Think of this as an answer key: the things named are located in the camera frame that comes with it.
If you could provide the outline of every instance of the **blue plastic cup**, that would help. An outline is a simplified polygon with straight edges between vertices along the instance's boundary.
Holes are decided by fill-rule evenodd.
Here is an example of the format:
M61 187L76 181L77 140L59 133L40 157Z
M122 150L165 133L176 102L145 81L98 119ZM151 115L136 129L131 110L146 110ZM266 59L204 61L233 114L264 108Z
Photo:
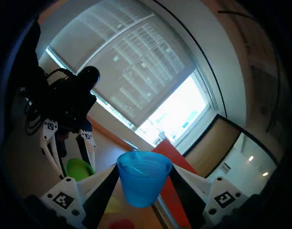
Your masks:
M117 167L127 202L145 208L158 198L172 163L158 153L134 151L119 156Z

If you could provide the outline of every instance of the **window blind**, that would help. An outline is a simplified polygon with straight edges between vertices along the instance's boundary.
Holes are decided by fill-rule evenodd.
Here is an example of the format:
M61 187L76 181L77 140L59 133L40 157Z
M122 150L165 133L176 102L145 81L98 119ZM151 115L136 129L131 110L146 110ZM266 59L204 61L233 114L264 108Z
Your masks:
M93 65L94 90L140 126L195 70L181 39L145 6L105 0L89 8L50 48L74 72Z

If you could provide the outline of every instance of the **red board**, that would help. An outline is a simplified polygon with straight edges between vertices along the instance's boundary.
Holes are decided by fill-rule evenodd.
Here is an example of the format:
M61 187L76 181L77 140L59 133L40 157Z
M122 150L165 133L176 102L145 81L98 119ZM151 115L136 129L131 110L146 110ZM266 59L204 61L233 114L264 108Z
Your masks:
M152 150L155 153L168 157L172 163L197 174L194 168L185 160L185 158L176 150L176 148L167 140L163 140L156 148ZM191 228L185 212L182 208L180 199L173 187L170 178L167 179L165 186L161 191L161 197L168 207L170 213L178 223L179 227Z

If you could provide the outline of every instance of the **green plastic bowl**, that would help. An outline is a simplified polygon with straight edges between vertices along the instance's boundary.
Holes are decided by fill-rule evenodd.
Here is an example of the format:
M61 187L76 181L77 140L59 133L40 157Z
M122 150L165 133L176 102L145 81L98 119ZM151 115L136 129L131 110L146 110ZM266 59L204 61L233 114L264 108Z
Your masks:
M94 169L84 160L79 158L72 158L67 162L66 175L75 179L75 181L81 181L89 176L95 174Z

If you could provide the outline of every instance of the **yellow object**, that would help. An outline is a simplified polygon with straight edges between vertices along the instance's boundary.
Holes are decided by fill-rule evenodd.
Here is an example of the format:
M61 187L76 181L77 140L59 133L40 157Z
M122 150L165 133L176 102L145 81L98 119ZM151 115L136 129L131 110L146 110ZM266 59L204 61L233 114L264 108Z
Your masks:
M105 213L118 213L121 211L122 205L120 204L120 202L116 198L110 197Z

